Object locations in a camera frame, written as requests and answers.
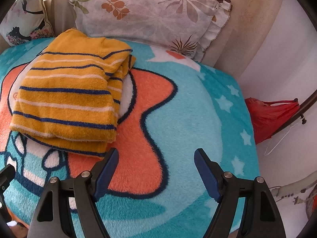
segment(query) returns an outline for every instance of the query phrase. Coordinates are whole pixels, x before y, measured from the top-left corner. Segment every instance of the cartoon character print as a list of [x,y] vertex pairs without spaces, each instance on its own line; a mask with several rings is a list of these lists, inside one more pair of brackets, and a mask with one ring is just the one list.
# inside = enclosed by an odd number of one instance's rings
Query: cartoon character print
[[[36,60],[13,68],[4,78],[0,100],[4,113],[0,126],[0,154],[5,154],[5,162],[16,168],[16,180],[40,196],[50,177],[76,177],[90,170],[100,158],[52,149],[10,131],[20,83]],[[119,164],[109,192],[130,198],[150,198],[165,188],[168,172],[160,149],[146,129],[145,120],[153,110],[174,97],[177,86],[167,77],[137,68],[131,70],[123,86],[117,140],[108,146],[119,151]]]

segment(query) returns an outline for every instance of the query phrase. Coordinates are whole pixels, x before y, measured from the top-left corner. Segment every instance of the blanket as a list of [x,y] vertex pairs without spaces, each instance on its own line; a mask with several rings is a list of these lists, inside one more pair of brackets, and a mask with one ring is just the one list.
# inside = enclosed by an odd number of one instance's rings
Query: blanket
[[[52,40],[36,39],[0,56],[0,168],[8,163],[16,168],[4,195],[26,224],[51,177],[76,177],[99,160],[9,129],[21,81]],[[218,204],[196,169],[195,150],[203,148],[239,178],[259,175],[241,90],[229,75],[174,51],[126,43],[137,60],[123,80],[117,139],[108,145],[118,149],[119,164],[97,209],[111,238],[203,237]],[[243,203],[240,199],[232,230],[239,227]],[[77,237],[83,238],[73,198],[70,207]]]
[[70,152],[105,152],[116,138],[131,52],[124,42],[76,29],[60,34],[22,81],[11,130]]

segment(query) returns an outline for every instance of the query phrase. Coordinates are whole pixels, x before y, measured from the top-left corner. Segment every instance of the blue gripper pad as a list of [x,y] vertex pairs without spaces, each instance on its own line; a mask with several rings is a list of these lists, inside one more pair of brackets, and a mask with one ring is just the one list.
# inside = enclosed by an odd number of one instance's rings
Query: blue gripper pad
[[98,179],[96,180],[96,191],[93,195],[95,201],[99,201],[99,199],[106,194],[112,176],[114,175],[117,168],[118,162],[119,152],[117,149],[115,149],[107,164],[100,173]]
[[199,149],[194,153],[194,162],[208,195],[219,203],[221,194],[219,193],[218,181],[199,152]]

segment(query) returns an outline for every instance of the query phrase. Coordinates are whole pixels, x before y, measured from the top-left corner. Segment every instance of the white stripe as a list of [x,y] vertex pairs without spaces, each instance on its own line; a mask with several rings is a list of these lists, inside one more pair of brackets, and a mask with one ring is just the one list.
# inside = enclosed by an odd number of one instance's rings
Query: white stripe
[[107,86],[108,89],[111,89],[111,90],[115,90],[115,91],[118,91],[118,92],[122,92],[122,89],[120,88],[116,88],[116,87],[112,87],[112,86]]
[[93,60],[93,59],[82,59],[82,60],[47,60],[47,59],[42,59],[42,60],[38,60],[38,62],[85,62],[85,61],[93,61],[97,64],[102,64],[102,65],[105,65],[105,66],[113,66],[114,64],[118,63],[118,62],[123,62],[125,59],[119,59],[119,60],[115,60],[113,61],[112,63],[110,64],[107,64],[107,63],[103,63],[103,62],[100,62],[100,61],[96,61],[96,60]]
[[19,125],[19,124],[15,124],[15,123],[10,123],[10,126],[11,127],[16,127],[16,128],[19,128],[21,130],[25,130],[25,131],[28,131],[28,132],[31,132],[31,133],[34,133],[36,136],[39,136],[39,137],[44,137],[44,138],[60,138],[60,139],[63,139],[63,140],[69,140],[69,141],[94,141],[94,142],[105,142],[104,140],[76,140],[76,139],[69,139],[69,138],[66,138],[66,137],[62,137],[62,136],[55,136],[53,134],[49,134],[49,133],[45,133],[45,132],[39,132],[39,131],[36,131],[36,130],[33,130],[33,129],[30,129],[28,127],[25,127],[25,126],[22,126],[22,125]]
[[111,111],[114,115],[118,118],[118,114],[115,113],[115,109],[113,107],[83,107],[83,106],[76,106],[76,105],[67,105],[67,104],[55,104],[55,103],[44,103],[44,102],[33,102],[28,101],[25,99],[18,98],[17,102],[22,102],[25,104],[29,104],[32,106],[39,106],[39,107],[56,107],[56,108],[63,108],[63,109],[77,109],[83,111],[91,111],[91,112],[107,112]]
[[23,169],[23,176],[29,179],[31,182],[34,182],[38,186],[44,187],[45,180],[36,176],[34,173],[28,171],[27,169]]
[[30,129],[30,128],[28,128],[28,127],[25,127],[25,126],[22,126],[22,125],[19,125],[19,124],[15,124],[15,123],[10,123],[10,127],[16,127],[16,128],[21,129],[21,130],[34,133],[36,136],[39,136],[39,137],[45,137],[45,138],[53,138],[53,137],[55,137],[55,136],[52,135],[52,134],[45,133],[45,132],[39,132],[39,131]]
[[105,80],[103,77],[97,74],[87,74],[87,75],[74,75],[74,74],[51,74],[47,76],[25,76],[25,79],[49,79],[49,78],[75,78],[75,79],[85,79],[85,78],[98,78]]

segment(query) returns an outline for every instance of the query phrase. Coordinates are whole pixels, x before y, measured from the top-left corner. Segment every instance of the coral orange print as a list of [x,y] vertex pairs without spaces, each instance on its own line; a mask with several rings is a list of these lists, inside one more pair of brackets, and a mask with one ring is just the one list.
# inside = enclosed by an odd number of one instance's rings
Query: coral orange print
[[[170,101],[177,92],[175,83],[157,73],[134,68],[135,103],[131,113],[118,126],[117,140],[110,147],[119,151],[119,164],[109,185],[114,195],[149,198],[167,184],[167,168],[159,148],[145,126],[148,114]],[[100,159],[69,153],[70,175],[76,177],[91,169]]]
[[0,151],[4,151],[7,145],[8,137],[10,134],[10,122],[11,122],[11,112],[8,106],[8,96],[10,93],[10,89],[16,79],[16,77],[23,71],[23,69],[29,63],[19,65],[13,68],[4,78],[1,87],[1,97],[0,97],[0,112],[2,112],[1,121],[0,122]]

